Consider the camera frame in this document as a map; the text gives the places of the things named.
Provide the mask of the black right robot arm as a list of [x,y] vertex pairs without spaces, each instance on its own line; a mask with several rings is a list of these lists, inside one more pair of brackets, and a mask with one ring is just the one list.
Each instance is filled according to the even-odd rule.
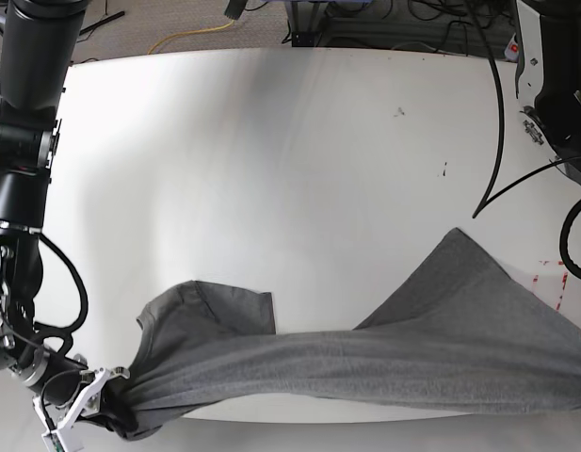
[[40,251],[53,247],[42,228],[59,141],[57,112],[87,7],[84,1],[6,2],[0,59],[0,370],[34,394],[53,451],[71,449],[66,434],[77,422],[122,435],[137,427],[112,390],[127,370],[92,371],[69,355],[89,313],[76,269],[76,319],[55,326],[35,318]]

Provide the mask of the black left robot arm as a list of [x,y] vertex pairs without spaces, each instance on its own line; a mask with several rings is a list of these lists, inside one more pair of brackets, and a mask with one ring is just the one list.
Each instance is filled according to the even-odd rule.
[[521,123],[581,186],[581,1],[514,1]]

